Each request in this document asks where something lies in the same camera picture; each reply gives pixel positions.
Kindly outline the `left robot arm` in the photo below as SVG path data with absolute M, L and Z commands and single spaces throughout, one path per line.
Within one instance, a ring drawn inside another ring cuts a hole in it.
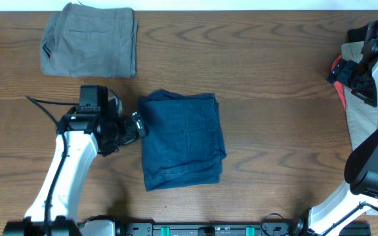
M 80 224 L 77 211 L 91 163 L 117 152 L 148 131 L 142 116 L 67 113 L 58 124 L 56 148 L 42 188 L 24 219 L 7 222 L 4 235 L 121 235 L 119 222 L 97 216 Z

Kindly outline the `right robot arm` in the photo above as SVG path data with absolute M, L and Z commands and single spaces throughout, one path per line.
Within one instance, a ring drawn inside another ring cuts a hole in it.
M 359 62 L 341 59 L 327 77 L 339 82 L 365 104 L 377 108 L 377 126 L 348 157 L 343 183 L 321 204 L 308 209 L 293 235 L 370 235 L 367 225 L 352 221 L 369 209 L 378 212 L 378 20 L 348 31 L 363 40 Z

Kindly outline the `dark blue denim shorts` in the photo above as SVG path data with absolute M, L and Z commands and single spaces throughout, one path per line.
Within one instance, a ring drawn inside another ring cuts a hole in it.
M 213 93 L 157 90 L 139 98 L 138 108 L 148 127 L 142 139 L 147 191 L 219 183 L 226 150 Z

